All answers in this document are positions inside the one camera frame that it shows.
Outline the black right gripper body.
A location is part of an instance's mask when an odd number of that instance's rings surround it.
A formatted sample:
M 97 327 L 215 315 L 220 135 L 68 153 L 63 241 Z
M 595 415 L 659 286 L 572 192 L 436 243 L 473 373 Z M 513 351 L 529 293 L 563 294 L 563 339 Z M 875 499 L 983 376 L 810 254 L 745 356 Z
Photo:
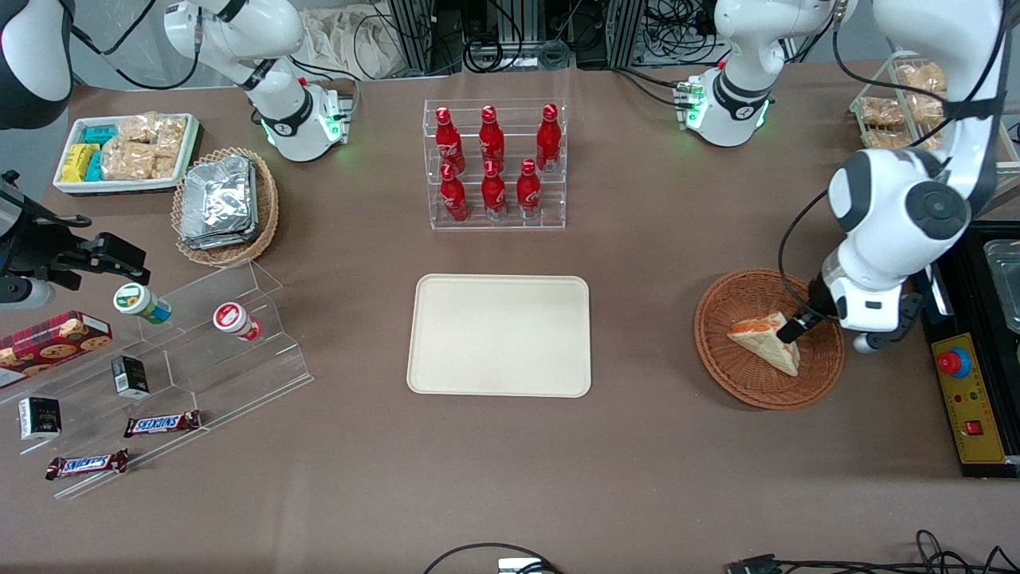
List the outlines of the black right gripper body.
M 87 269 L 88 251 L 80 249 L 86 240 L 72 231 L 88 228 L 92 220 L 59 217 L 26 197 L 16 185 L 19 177 L 17 171 L 2 174 L 2 276 L 50 280 Z

